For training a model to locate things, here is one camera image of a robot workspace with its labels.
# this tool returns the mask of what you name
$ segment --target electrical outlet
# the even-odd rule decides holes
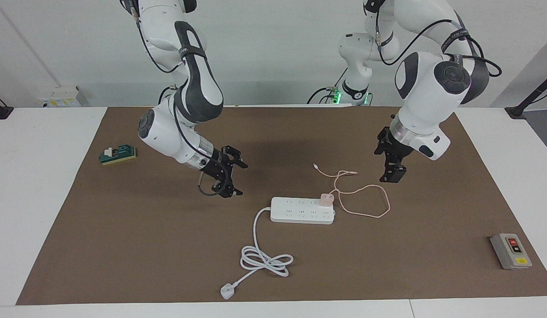
[[[270,219],[274,222],[332,224],[334,207],[320,206],[320,199],[274,197]]]
[[[39,100],[42,107],[84,107],[87,99],[75,86],[41,88]]]

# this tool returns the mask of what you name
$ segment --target gray switch box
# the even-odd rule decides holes
[[[522,269],[532,266],[516,234],[501,233],[491,237],[490,241],[504,269]]]

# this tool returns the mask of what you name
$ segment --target white power strip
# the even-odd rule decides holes
[[[334,207],[321,207],[320,199],[274,197],[270,219],[284,223],[332,224]]]

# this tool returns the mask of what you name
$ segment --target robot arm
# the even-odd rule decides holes
[[[223,109],[223,94],[211,72],[205,41],[183,17],[195,10],[196,1],[122,1],[137,20],[150,58],[160,70],[173,75],[177,87],[173,96],[142,116],[138,136],[153,149],[200,170],[201,178],[203,174],[213,177],[211,194],[201,190],[199,179],[203,194],[242,195],[232,183],[233,166],[247,168],[240,152],[230,146],[219,151],[194,130],[195,125],[218,117]]]
[[[346,77],[338,88],[344,92],[342,102],[363,105],[372,76],[368,66],[370,61],[392,60],[399,55],[399,40],[393,34],[393,1],[381,6],[379,24],[381,33],[376,32],[376,12],[374,2],[364,0],[366,12],[365,29],[367,33],[346,34],[338,43],[338,53],[348,65]],[[377,40],[381,40],[381,56],[378,52]]]
[[[393,44],[396,40],[392,29],[394,21],[403,29],[417,34],[413,42],[419,36],[425,36],[439,44],[443,53],[414,52],[401,62],[395,74],[395,87],[405,103],[390,126],[378,135],[379,143],[375,151],[376,155],[385,153],[386,157],[385,173],[380,181],[395,183],[406,172],[401,161],[413,150],[431,160],[445,153],[450,140],[439,124],[460,104],[480,95],[489,77],[498,76],[501,72],[489,74],[486,62],[498,66],[484,59],[481,48],[445,0],[368,0],[364,2],[364,8],[367,38],[371,40],[370,53],[362,57],[350,54],[345,58],[347,62],[356,57],[364,61],[395,64],[406,50],[397,58],[399,50]],[[394,62],[387,62],[395,58],[397,60]],[[345,85],[352,85],[348,81],[349,78],[346,78],[343,82],[343,89]]]

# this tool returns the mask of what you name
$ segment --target white plug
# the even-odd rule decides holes
[[[224,284],[224,286],[220,289],[220,295],[223,296],[225,300],[230,299],[233,294],[235,294],[235,287],[230,283]]]
[[[109,147],[109,149],[104,149],[104,155],[112,157],[112,147]]]

